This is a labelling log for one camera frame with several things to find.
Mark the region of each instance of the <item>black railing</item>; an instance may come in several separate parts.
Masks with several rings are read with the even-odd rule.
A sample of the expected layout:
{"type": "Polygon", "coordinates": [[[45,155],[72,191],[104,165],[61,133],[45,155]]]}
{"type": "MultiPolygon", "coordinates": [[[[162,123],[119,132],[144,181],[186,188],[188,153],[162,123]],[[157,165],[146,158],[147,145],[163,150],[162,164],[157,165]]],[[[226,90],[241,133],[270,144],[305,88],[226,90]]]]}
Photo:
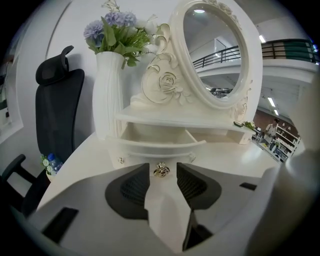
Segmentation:
{"type": "MultiPolygon", "coordinates": [[[[289,59],[311,63],[320,62],[319,55],[315,52],[313,44],[305,39],[268,41],[261,44],[261,48],[264,60],[289,59]]],[[[197,59],[193,62],[193,66],[198,69],[215,63],[231,62],[238,59],[241,59],[239,46],[233,46],[197,59]]]]}

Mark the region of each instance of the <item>green leaf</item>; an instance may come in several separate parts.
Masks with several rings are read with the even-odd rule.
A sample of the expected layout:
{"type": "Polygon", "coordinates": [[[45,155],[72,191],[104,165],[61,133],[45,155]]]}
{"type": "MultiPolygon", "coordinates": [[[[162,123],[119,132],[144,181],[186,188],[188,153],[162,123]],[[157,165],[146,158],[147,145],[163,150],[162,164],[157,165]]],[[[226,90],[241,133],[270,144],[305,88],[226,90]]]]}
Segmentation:
{"type": "Polygon", "coordinates": [[[95,42],[92,38],[87,38],[86,40],[87,45],[89,46],[89,49],[94,51],[95,54],[99,53],[99,49],[96,47],[95,42]]]}
{"type": "Polygon", "coordinates": [[[92,47],[92,46],[89,46],[88,47],[90,50],[94,51],[95,54],[98,54],[99,53],[99,50],[97,47],[92,47]]]}
{"type": "Polygon", "coordinates": [[[122,63],[122,66],[121,66],[121,69],[123,70],[126,66],[126,59],[123,60],[123,63],[122,63]]]}
{"type": "Polygon", "coordinates": [[[137,63],[133,59],[128,59],[128,66],[129,67],[135,67],[137,63]]]}
{"type": "Polygon", "coordinates": [[[113,52],[123,55],[125,52],[125,47],[121,43],[119,43],[113,52]]]}
{"type": "Polygon", "coordinates": [[[103,22],[103,33],[105,40],[107,42],[108,46],[113,46],[117,42],[115,33],[112,27],[109,26],[105,18],[101,17],[102,22],[103,22]]]}
{"type": "Polygon", "coordinates": [[[134,53],[134,52],[140,52],[142,51],[142,48],[137,48],[137,47],[126,47],[125,48],[125,53],[134,53]]]}
{"type": "Polygon", "coordinates": [[[129,27],[124,27],[119,33],[119,41],[127,38],[129,27]]]}
{"type": "Polygon", "coordinates": [[[130,59],[130,60],[133,60],[133,61],[135,61],[135,62],[139,62],[139,61],[140,61],[140,60],[138,60],[137,58],[135,58],[135,57],[133,57],[133,56],[130,56],[129,59],[130,59]]]}
{"type": "Polygon", "coordinates": [[[106,41],[106,37],[104,36],[101,42],[101,46],[99,48],[99,52],[102,53],[105,51],[107,51],[107,41],[106,41]]]}

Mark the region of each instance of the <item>ribbed vase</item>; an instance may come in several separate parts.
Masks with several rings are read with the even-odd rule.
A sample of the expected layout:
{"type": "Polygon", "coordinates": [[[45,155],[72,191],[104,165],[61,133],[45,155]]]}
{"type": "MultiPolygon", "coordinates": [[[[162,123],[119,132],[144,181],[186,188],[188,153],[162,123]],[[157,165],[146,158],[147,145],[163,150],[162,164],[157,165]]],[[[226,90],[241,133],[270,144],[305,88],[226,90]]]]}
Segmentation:
{"type": "Polygon", "coordinates": [[[115,119],[123,109],[121,66],[124,57],[111,51],[96,55],[97,76],[92,96],[95,132],[100,140],[106,136],[118,137],[122,132],[121,122],[115,119]]]}

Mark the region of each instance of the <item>decorative knob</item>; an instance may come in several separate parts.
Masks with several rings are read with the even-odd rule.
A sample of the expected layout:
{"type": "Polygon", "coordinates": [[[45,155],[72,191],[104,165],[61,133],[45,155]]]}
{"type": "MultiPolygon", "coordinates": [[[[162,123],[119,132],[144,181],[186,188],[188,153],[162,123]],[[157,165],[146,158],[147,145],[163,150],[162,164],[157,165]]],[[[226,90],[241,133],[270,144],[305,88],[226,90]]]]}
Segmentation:
{"type": "Polygon", "coordinates": [[[166,167],[166,163],[165,162],[159,162],[156,165],[156,169],[153,172],[154,176],[160,177],[160,178],[163,178],[168,173],[170,173],[170,169],[168,167],[166,167]]]}

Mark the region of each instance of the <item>white shelf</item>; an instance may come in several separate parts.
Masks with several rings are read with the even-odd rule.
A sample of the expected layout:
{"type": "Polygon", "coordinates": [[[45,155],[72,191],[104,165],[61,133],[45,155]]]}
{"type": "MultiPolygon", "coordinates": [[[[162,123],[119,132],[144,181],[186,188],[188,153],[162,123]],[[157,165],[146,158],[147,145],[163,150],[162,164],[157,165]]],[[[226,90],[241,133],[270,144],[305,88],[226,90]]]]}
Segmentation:
{"type": "Polygon", "coordinates": [[[276,139],[277,142],[280,142],[282,145],[284,145],[287,149],[289,149],[291,152],[294,151],[295,149],[292,148],[292,146],[287,146],[286,144],[284,144],[283,142],[281,142],[281,140],[276,139]]]}
{"type": "Polygon", "coordinates": [[[153,125],[153,126],[168,126],[168,127],[185,127],[185,128],[202,128],[202,129],[219,129],[236,131],[241,133],[247,133],[255,135],[256,132],[243,126],[238,127],[233,122],[218,121],[214,118],[202,118],[196,115],[180,114],[176,116],[169,111],[153,110],[139,110],[134,109],[131,106],[126,107],[120,113],[116,115],[117,120],[153,125]]]}
{"type": "Polygon", "coordinates": [[[296,136],[294,136],[292,133],[290,133],[287,130],[281,128],[280,126],[278,126],[278,128],[280,128],[281,130],[285,131],[287,134],[290,134],[292,137],[294,137],[294,138],[296,138],[298,140],[298,138],[296,136]]]}
{"type": "Polygon", "coordinates": [[[292,145],[294,145],[294,143],[293,143],[290,139],[286,138],[285,136],[283,136],[283,135],[280,134],[279,132],[277,132],[276,134],[278,134],[278,135],[280,135],[281,137],[285,138],[288,142],[290,142],[292,145]]]}
{"type": "Polygon", "coordinates": [[[286,155],[287,157],[289,157],[283,150],[281,150],[280,148],[278,148],[278,150],[280,150],[284,155],[286,155]]]}

